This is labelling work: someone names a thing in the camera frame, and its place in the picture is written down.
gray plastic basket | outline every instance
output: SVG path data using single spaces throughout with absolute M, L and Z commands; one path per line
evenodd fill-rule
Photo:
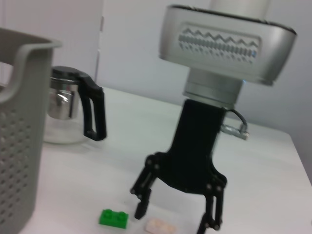
M 0 62 L 13 66 L 0 92 L 0 234 L 16 234 L 35 207 L 55 40 L 0 28 Z

white table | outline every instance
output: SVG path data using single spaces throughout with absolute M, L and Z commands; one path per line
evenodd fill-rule
M 177 225 L 179 234 L 195 234 L 204 196 L 157 180 L 138 221 L 139 200 L 129 192 L 145 157 L 169 148 L 181 107 L 111 89 L 105 95 L 104 142 L 44 145 L 36 210 L 21 234 L 143 234 L 151 217 Z M 248 141 L 221 134 L 214 153 L 216 168 L 228 178 L 219 233 L 311 234 L 312 187 L 290 136 L 252 124 L 249 131 Z M 127 230 L 98 225 L 107 208 L 129 213 Z

metal connector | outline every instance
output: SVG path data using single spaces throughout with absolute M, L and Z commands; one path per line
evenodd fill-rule
M 221 131 L 223 133 L 241 138 L 243 140 L 247 140 L 247 138 L 249 137 L 249 133 L 246 131 L 246 126 L 244 124 L 241 125 L 240 129 L 234 128 L 232 126 L 223 124 L 221 126 Z

lego stud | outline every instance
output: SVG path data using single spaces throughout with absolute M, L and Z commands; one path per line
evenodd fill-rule
M 155 227 L 159 228 L 163 225 L 163 222 L 160 221 L 159 219 L 155 219 L 154 224 L 155 224 Z
M 119 221 L 125 221 L 127 219 L 127 214 L 123 211 L 118 213 L 117 219 Z
M 105 213 L 104 213 L 104 217 L 105 217 L 105 218 L 112 218 L 112 216 L 113 216 L 113 211 L 110 210 L 110 209 L 107 209 L 107 210 L 105 211 Z

green lego brick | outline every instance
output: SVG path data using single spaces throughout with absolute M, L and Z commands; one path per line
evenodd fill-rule
M 110 209 L 103 210 L 99 218 L 99 224 L 126 229 L 128 222 L 128 214 L 125 212 L 115 212 Z

